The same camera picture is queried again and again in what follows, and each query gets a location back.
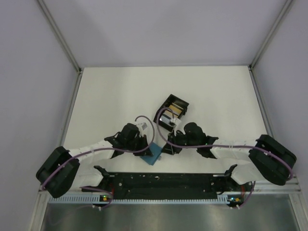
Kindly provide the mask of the blue leather card holder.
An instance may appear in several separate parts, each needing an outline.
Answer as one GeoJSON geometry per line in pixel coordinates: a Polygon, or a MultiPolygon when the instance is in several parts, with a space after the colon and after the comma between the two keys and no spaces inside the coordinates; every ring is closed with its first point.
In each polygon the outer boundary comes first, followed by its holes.
{"type": "Polygon", "coordinates": [[[140,158],[147,164],[153,166],[155,162],[160,158],[162,148],[156,143],[152,143],[149,149],[152,152],[152,156],[141,156],[140,158]]]}

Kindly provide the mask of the black card tray box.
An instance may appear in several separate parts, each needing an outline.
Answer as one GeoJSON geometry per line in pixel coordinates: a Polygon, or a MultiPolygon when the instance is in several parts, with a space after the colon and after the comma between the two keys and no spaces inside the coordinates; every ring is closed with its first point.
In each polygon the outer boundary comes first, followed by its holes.
{"type": "Polygon", "coordinates": [[[164,129],[172,132],[175,127],[180,123],[180,119],[187,112],[189,103],[180,99],[179,97],[170,94],[164,103],[159,107],[156,112],[153,121],[163,127],[164,129]],[[182,113],[179,116],[176,116],[169,106],[174,103],[183,108],[182,113]]]}

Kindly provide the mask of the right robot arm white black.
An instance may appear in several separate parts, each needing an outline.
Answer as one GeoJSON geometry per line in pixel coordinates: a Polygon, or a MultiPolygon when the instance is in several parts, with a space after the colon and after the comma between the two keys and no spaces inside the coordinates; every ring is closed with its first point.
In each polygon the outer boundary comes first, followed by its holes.
{"type": "Polygon", "coordinates": [[[250,141],[225,141],[206,135],[194,122],[184,130],[174,130],[167,136],[162,152],[178,154],[182,149],[195,149],[202,157],[212,159],[242,160],[225,172],[225,186],[237,190],[250,181],[266,179],[272,184],[283,186],[293,176],[297,157],[273,137],[262,134],[250,141]]]}

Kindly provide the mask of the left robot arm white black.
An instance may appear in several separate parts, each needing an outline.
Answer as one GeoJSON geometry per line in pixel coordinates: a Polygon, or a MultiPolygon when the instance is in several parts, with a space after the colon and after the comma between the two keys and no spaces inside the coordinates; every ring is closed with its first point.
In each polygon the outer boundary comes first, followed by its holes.
{"type": "Polygon", "coordinates": [[[83,187],[104,191],[109,186],[109,179],[107,171],[99,166],[100,161],[128,153],[153,155],[146,135],[147,127],[146,123],[128,123],[120,132],[95,144],[70,150],[59,146],[39,168],[36,178],[53,198],[83,187]]]}

